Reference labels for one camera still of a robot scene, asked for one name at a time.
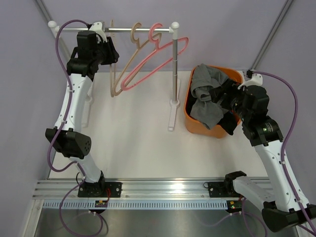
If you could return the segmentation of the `black shorts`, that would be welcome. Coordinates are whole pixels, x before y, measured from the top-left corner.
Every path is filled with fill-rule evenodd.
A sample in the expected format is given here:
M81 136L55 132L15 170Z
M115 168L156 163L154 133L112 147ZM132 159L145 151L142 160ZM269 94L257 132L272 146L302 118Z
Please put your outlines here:
M193 96L189 100L189 113L190 114L196 100L197 99ZM229 135L232 135L234 133L234 129L238 126L239 123L240 123L240 120L237 117L237 115L235 115L233 112L227 112L224 115L224 117L217 123L217 125L220 125Z

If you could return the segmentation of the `grey shorts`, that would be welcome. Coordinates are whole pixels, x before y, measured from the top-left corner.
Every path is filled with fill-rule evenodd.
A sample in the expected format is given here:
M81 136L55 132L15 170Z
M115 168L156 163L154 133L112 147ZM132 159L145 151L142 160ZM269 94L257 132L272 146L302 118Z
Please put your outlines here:
M226 109L212 102L210 90L220 87L228 78L221 70L205 64L200 64L194 70L190 91L196 101L190 116L209 130L217 125L227 112Z

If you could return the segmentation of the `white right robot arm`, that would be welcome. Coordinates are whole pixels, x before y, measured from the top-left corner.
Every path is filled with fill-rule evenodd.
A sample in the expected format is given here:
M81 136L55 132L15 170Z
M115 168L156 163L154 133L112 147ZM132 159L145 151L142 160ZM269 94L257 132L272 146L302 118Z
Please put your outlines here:
M267 115L269 97L265 88L240 85L228 79L209 92L212 102L240 118L243 133L259 155L274 193L269 194L241 171L225 176L224 192L229 196L240 194L255 205L272 232L315 219L316 206L309 202L296 181L279 125Z

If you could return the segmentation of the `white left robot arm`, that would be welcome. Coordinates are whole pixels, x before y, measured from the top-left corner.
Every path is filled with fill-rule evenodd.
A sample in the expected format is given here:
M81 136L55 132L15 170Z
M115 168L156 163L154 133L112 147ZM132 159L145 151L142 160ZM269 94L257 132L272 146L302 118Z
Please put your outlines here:
M77 34L74 48L66 66L67 88L59 119L45 136L50 147L76 163L85 180L79 186L79 197L100 197L106 193L103 172L91 157L92 141L81 133L82 116L86 97L100 65L117 62L116 52L110 37L93 30Z

